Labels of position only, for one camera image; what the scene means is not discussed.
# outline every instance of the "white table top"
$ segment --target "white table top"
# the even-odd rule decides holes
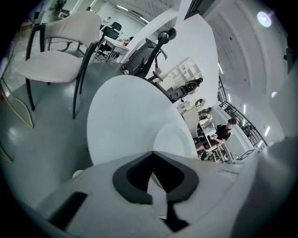
[[[152,150],[197,159],[178,110],[151,83],[131,75],[99,88],[88,113],[87,139],[94,165]]]

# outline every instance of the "white chair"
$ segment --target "white chair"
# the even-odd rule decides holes
[[[88,62],[98,44],[101,22],[102,20],[97,14],[84,11],[74,13],[60,21],[34,26],[28,41],[26,62],[19,71],[26,77],[27,93],[32,111],[35,110],[35,107],[30,80],[43,81],[50,85],[50,83],[69,83],[76,79],[73,101],[73,119],[75,119],[75,104],[79,84],[81,81],[81,94]],[[40,31],[41,53],[30,57],[36,31]],[[88,48],[84,58],[77,58],[60,51],[45,51],[45,40],[50,38],[74,40],[85,45]]]

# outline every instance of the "metal railing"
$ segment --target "metal railing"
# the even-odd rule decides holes
[[[267,146],[266,141],[261,136],[259,131],[254,127],[254,125],[240,112],[238,111],[232,104],[227,102],[227,97],[224,91],[224,86],[219,77],[218,81],[218,92],[217,92],[217,102],[219,106],[224,109],[224,111],[231,116],[231,118],[235,118],[237,124],[240,126],[244,134],[250,140],[251,144],[254,148],[260,147],[261,149]]]

